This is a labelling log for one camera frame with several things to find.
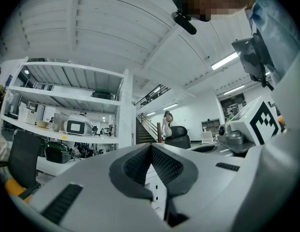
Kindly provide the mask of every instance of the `metal shelf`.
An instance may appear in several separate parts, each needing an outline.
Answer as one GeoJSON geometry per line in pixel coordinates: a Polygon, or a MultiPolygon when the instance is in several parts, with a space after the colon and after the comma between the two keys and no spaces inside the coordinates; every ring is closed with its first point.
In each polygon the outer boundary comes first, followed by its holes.
{"type": "Polygon", "coordinates": [[[35,104],[73,109],[77,111],[114,114],[117,107],[121,105],[120,101],[76,96],[74,94],[26,87],[10,87],[10,90],[12,92],[17,92],[25,99],[35,104]]]}
{"type": "Polygon", "coordinates": [[[40,84],[58,85],[85,89],[105,89],[117,93],[123,74],[95,67],[58,62],[24,63],[31,75],[40,84]]]}
{"type": "Polygon", "coordinates": [[[88,143],[88,144],[118,144],[119,138],[114,136],[77,136],[71,134],[60,133],[56,131],[50,131],[45,128],[41,128],[35,125],[27,124],[24,122],[19,122],[16,119],[9,118],[7,116],[1,117],[3,120],[7,121],[10,124],[13,124],[19,128],[22,128],[26,131],[36,133],[41,136],[55,138],[59,140],[66,140],[70,142],[79,142],[79,143],[88,143]]]}

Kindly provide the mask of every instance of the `orange cushion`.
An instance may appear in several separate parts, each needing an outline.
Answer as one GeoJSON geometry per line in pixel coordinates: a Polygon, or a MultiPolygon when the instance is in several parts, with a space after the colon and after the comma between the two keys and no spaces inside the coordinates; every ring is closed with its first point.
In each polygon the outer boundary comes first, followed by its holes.
{"type": "MultiPolygon", "coordinates": [[[[19,183],[17,183],[17,181],[13,178],[9,178],[6,183],[5,183],[5,189],[8,193],[18,196],[20,195],[22,192],[24,192],[26,189],[23,188],[22,186],[20,186],[19,183]]],[[[29,202],[31,199],[31,195],[28,196],[24,201],[25,202],[29,202]]]]}

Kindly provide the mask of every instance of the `fluorescent light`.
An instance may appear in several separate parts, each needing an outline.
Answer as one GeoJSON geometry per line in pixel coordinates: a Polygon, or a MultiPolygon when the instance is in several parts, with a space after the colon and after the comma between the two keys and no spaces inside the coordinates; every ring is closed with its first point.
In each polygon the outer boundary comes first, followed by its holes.
{"type": "Polygon", "coordinates": [[[163,110],[166,110],[166,109],[171,108],[171,107],[174,107],[174,106],[178,106],[178,104],[173,104],[173,105],[171,105],[171,106],[169,106],[169,107],[164,108],[163,110]]]}
{"type": "Polygon", "coordinates": [[[227,95],[227,94],[229,94],[229,93],[232,93],[232,92],[234,92],[234,91],[236,91],[236,90],[238,90],[238,89],[241,89],[241,88],[243,88],[243,87],[245,87],[245,85],[242,85],[242,86],[237,87],[237,88],[235,88],[235,89],[233,89],[233,90],[231,90],[231,91],[228,91],[228,92],[224,93],[224,95],[227,95]]]}
{"type": "Polygon", "coordinates": [[[161,87],[158,87],[156,90],[154,90],[154,93],[156,93],[157,91],[159,91],[161,89],[161,87]]]}
{"type": "Polygon", "coordinates": [[[211,67],[213,70],[218,69],[222,65],[225,65],[226,63],[228,63],[229,61],[232,61],[233,59],[235,59],[237,57],[238,57],[237,52],[234,52],[233,54],[227,56],[226,58],[222,59],[221,61],[213,64],[211,67]]]}

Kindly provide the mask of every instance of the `desk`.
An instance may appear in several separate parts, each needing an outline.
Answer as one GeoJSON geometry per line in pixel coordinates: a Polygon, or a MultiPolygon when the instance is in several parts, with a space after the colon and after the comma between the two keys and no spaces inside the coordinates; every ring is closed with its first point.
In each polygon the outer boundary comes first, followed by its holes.
{"type": "Polygon", "coordinates": [[[48,161],[46,157],[38,157],[36,169],[46,174],[58,176],[79,162],[81,160],[71,159],[66,163],[60,164],[48,161]]]}

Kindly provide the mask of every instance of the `stair railing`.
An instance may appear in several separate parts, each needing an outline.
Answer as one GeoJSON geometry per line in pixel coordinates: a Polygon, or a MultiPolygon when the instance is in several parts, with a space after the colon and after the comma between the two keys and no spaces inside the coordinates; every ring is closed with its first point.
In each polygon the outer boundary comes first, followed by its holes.
{"type": "Polygon", "coordinates": [[[141,123],[141,125],[143,126],[147,126],[149,128],[149,130],[151,130],[158,139],[158,143],[162,142],[162,136],[161,136],[161,123],[158,122],[156,124],[156,126],[147,118],[145,117],[143,114],[137,115],[137,119],[139,120],[139,122],[141,123]]]}

